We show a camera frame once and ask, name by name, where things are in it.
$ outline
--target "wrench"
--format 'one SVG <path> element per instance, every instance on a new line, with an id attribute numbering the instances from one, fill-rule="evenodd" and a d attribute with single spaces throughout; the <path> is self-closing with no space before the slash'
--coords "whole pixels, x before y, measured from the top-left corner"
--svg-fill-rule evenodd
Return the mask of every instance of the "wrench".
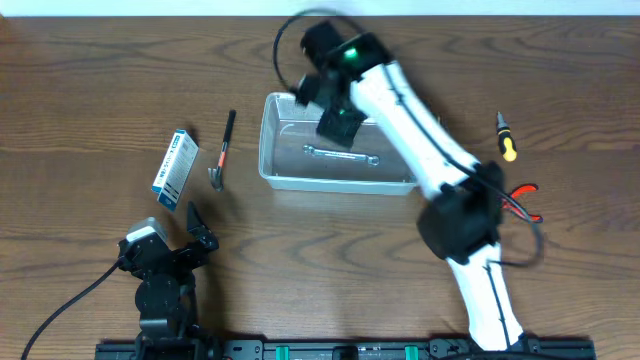
<path id="1" fill-rule="evenodd" d="M 353 161 L 361 161 L 366 162 L 371 166 L 378 166 L 380 164 L 380 158 L 376 155 L 367 155 L 367 154 L 356 154 L 356 153 L 348 153 L 342 151 L 330 151 L 330 150 L 320 150 L 316 149 L 312 145 L 304 145 L 302 150 L 305 154 L 313 155 L 313 156 L 325 156 L 336 159 L 345 159 L 345 160 L 353 160 Z"/>

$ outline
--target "yellow screwdriver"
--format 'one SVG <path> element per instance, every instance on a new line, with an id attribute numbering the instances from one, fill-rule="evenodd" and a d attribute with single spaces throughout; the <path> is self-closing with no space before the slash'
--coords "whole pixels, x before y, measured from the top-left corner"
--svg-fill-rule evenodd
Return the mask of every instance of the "yellow screwdriver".
<path id="1" fill-rule="evenodd" d="M 498 111 L 498 123 L 496 127 L 498 129 L 498 147 L 500 148 L 500 153 L 505 160 L 511 162 L 518 157 L 518 152 L 516 150 L 516 143 L 511 137 L 511 129 L 507 122 L 504 121 L 500 111 Z"/>

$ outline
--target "green light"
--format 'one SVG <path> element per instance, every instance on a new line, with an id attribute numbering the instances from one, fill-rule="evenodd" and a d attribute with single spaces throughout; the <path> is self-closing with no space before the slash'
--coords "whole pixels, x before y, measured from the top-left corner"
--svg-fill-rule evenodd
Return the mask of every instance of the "green light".
<path id="1" fill-rule="evenodd" d="M 356 48 L 349 48 L 344 52 L 344 57 L 347 59 L 354 59 L 358 56 L 358 51 Z"/>

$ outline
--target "white wall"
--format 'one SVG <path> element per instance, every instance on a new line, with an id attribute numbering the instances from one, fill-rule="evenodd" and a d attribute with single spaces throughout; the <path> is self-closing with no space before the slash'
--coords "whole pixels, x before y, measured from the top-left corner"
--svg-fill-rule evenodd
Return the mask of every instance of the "white wall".
<path id="1" fill-rule="evenodd" d="M 640 15 L 640 0 L 0 0 L 4 16 Z"/>

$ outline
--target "red pliers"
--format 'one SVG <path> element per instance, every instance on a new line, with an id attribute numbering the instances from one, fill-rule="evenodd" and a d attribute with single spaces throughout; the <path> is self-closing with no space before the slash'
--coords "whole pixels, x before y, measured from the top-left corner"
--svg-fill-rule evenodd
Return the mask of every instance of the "red pliers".
<path id="1" fill-rule="evenodd" d="M 513 198 L 513 199 L 516 199 L 516 198 L 520 197 L 522 194 L 526 194 L 526 193 L 529 193 L 529 192 L 536 192 L 536 191 L 538 191 L 538 189 L 539 189 L 538 185 L 536 185 L 536 184 L 523 184 L 523 185 L 520 185 L 517 188 L 513 189 L 513 191 L 509 194 L 509 196 L 511 196 L 511 198 Z M 502 200 L 502 208 L 511 211 L 512 213 L 514 213 L 520 219 L 526 220 L 525 217 L 524 217 L 524 214 L 522 212 L 520 212 L 520 210 L 518 210 L 515 207 L 513 207 L 513 205 L 509 204 L 504 199 Z M 529 216 L 531 216 L 531 220 L 533 220 L 534 223 L 541 223 L 542 222 L 542 216 L 540 216 L 540 215 L 529 214 Z"/>

